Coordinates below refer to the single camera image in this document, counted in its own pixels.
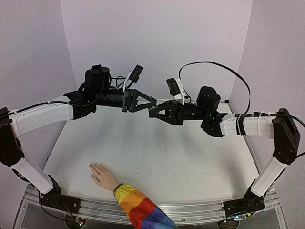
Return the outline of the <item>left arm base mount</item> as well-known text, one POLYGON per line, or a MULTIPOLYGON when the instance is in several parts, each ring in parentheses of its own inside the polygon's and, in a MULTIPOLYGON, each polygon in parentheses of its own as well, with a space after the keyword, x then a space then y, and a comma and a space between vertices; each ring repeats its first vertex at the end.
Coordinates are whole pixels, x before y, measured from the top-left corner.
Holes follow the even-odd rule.
POLYGON ((51 190, 46 194, 40 194, 39 196, 40 204, 53 209, 67 211, 69 213, 78 213, 81 205, 81 199, 62 194, 60 186, 52 177, 51 181, 51 190))

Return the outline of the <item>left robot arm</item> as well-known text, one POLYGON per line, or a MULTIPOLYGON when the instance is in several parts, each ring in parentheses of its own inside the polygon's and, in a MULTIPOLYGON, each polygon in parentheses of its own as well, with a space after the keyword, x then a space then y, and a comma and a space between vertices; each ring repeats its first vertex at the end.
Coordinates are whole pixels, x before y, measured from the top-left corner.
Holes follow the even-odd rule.
POLYGON ((55 100, 35 104, 20 110, 0 110, 0 162, 16 175, 34 185, 53 208, 64 205, 64 197, 57 182, 34 165, 22 150, 19 138, 41 127, 69 120, 77 120, 97 111, 98 106, 121 108, 123 112, 138 112, 156 105, 156 99, 131 88, 143 67, 137 65, 123 80, 123 87, 113 87, 110 69, 94 65, 85 73, 85 81, 78 90, 65 93, 55 100))

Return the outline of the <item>mannequin hand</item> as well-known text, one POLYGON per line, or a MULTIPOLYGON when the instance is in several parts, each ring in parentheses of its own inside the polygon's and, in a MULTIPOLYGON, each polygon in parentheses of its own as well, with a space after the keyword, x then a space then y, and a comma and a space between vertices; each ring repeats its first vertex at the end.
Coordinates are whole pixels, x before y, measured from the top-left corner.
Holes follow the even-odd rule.
POLYGON ((89 168, 92 172, 93 181, 100 187, 106 190, 114 191, 120 182, 112 171, 102 164, 91 164, 89 168))

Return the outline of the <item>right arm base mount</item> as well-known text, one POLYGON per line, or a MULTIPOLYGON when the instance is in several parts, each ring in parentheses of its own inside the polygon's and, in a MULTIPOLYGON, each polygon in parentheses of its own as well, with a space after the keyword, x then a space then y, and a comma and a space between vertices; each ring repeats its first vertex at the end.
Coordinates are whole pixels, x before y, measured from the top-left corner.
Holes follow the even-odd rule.
POLYGON ((225 201, 222 207, 225 218, 230 219, 232 217, 253 214, 257 211, 264 210, 266 193, 258 196, 251 191, 251 188, 248 188, 243 198, 225 201))

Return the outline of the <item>rainbow sleeve forearm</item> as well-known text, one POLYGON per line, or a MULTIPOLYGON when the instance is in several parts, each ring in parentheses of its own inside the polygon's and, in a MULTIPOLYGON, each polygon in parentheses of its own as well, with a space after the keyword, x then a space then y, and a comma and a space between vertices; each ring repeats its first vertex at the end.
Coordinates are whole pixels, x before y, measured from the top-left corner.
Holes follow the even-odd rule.
POLYGON ((179 228, 159 207, 140 190, 121 183, 114 196, 136 229, 179 228))

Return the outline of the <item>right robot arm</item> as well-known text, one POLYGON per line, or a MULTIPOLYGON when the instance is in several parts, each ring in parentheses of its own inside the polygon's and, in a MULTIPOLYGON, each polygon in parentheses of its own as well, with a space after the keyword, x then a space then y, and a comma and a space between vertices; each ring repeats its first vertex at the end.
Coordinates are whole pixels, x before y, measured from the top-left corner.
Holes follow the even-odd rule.
POLYGON ((298 157, 300 133, 294 123, 296 118, 284 108, 276 113, 219 113, 219 102, 216 90, 203 86, 196 103, 166 101, 150 108, 149 117, 172 125, 183 125, 186 120, 200 120, 203 131, 212 137, 259 136, 273 139, 272 158, 250 187, 250 193, 261 197, 298 157))

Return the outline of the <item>aluminium front rail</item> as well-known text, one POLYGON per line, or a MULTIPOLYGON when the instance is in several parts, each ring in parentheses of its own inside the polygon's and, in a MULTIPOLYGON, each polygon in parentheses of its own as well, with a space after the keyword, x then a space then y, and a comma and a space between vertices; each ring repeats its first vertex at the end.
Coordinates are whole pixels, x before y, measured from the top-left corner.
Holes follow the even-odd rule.
POLYGON ((28 185, 24 200, 33 201, 46 213, 59 211, 76 221, 97 219, 111 223, 130 223, 137 229, 158 228, 162 223, 174 228, 208 222, 239 222, 281 206, 275 191, 269 191, 262 197, 247 191, 244 198, 228 201, 154 204, 131 186, 119 185, 112 196, 114 200, 77 198, 61 194, 58 187, 43 194, 33 185, 28 185))

